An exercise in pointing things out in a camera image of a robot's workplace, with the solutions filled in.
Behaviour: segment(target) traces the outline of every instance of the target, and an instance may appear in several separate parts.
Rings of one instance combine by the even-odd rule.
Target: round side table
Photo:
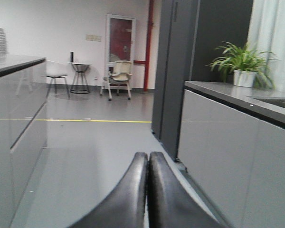
[[[69,62],[75,70],[74,79],[70,92],[73,94],[88,94],[90,93],[89,85],[86,80],[86,70],[91,64],[89,63],[73,63]]]

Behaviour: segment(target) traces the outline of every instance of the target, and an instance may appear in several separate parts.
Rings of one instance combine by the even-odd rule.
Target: white curtain
[[[269,61],[275,88],[285,92],[285,0],[254,0],[248,41],[259,51],[272,51]]]

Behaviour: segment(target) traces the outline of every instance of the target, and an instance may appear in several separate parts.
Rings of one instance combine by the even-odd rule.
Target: white flower pot
[[[257,72],[253,71],[233,71],[233,85],[241,87],[252,87]]]

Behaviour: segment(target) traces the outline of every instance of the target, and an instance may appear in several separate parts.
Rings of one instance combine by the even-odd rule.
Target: sink
[[[285,108],[285,98],[283,97],[252,97],[250,96],[250,98]]]

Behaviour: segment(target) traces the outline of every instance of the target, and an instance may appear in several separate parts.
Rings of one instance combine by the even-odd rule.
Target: wall outlet
[[[86,34],[85,40],[101,42],[101,36]]]

